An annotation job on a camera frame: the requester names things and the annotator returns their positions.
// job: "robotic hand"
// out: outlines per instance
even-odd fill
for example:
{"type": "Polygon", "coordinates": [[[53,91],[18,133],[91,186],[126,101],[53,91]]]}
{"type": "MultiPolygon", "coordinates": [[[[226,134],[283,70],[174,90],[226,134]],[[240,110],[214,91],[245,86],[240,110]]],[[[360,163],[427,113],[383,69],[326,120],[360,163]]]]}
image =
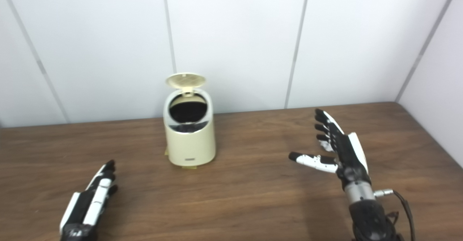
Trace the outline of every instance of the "robotic hand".
{"type": "Polygon", "coordinates": [[[114,160],[110,160],[98,170],[83,192],[75,192],[60,223],[60,241],[96,241],[96,226],[103,213],[108,198],[117,191],[112,185],[114,160]]]}
{"type": "Polygon", "coordinates": [[[321,109],[316,109],[315,114],[315,119],[321,123],[316,124],[315,129],[324,133],[318,134],[317,139],[326,151],[335,152],[337,158],[291,152],[289,159],[317,170],[336,173],[349,201],[354,241],[403,241],[402,235],[397,234],[394,227],[398,213],[392,213],[395,216],[395,221],[392,222],[389,219],[391,214],[386,215],[384,208],[376,200],[376,197],[390,194],[400,198],[409,217],[412,241],[415,241],[415,230],[407,201],[390,189],[373,192],[365,154],[357,134],[344,134],[337,122],[321,109]]]}

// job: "trash can lid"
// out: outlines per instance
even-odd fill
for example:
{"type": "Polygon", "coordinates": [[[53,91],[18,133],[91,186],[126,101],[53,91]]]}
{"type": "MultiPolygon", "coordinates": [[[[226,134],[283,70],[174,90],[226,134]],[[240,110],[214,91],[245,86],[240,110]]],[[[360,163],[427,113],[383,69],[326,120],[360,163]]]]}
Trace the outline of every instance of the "trash can lid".
{"type": "Polygon", "coordinates": [[[191,96],[192,89],[202,86],[205,78],[194,73],[177,73],[169,76],[166,83],[173,88],[182,89],[184,96],[191,96]]]}

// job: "black cable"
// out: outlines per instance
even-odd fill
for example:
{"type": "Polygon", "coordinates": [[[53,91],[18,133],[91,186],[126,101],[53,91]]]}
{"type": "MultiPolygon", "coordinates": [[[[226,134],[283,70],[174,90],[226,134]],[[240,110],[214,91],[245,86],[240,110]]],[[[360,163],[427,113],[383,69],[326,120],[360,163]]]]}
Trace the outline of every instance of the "black cable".
{"type": "Polygon", "coordinates": [[[412,241],[415,241],[415,225],[413,224],[413,216],[412,211],[410,210],[410,206],[408,205],[408,201],[405,200],[399,192],[394,190],[394,194],[400,199],[402,206],[404,207],[405,213],[407,214],[408,223],[410,224],[410,238],[412,241]]]}
{"type": "Polygon", "coordinates": [[[397,223],[397,220],[399,219],[399,212],[394,211],[394,212],[391,212],[391,213],[387,214],[386,216],[394,218],[394,221],[392,222],[392,225],[395,225],[395,223],[397,223]]]}

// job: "small trash can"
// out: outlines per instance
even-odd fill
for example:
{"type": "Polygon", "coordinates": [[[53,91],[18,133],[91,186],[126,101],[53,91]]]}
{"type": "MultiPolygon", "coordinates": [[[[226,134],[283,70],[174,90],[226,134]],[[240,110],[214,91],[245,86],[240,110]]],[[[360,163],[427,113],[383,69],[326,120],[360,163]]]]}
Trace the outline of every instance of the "small trash can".
{"type": "Polygon", "coordinates": [[[170,162],[198,166],[212,161],[216,153],[212,101],[198,88],[205,78],[178,73],[166,82],[178,89],[167,97],[163,112],[170,162]]]}

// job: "white wall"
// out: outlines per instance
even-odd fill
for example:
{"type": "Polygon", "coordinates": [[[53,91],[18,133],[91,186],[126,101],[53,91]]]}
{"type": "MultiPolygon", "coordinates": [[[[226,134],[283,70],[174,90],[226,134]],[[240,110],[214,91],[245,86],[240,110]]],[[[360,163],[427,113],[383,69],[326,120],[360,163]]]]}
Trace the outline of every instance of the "white wall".
{"type": "Polygon", "coordinates": [[[452,0],[399,103],[463,166],[463,0],[452,0]]]}
{"type": "Polygon", "coordinates": [[[0,124],[2,127],[66,123],[20,26],[0,0],[0,124]]]}
{"type": "Polygon", "coordinates": [[[288,107],[394,101],[446,0],[308,0],[288,107]]]}
{"type": "Polygon", "coordinates": [[[2,1],[26,34],[2,15],[0,123],[159,117],[175,70],[204,75],[219,113],[392,101],[445,2],[304,1],[2,1]]]}

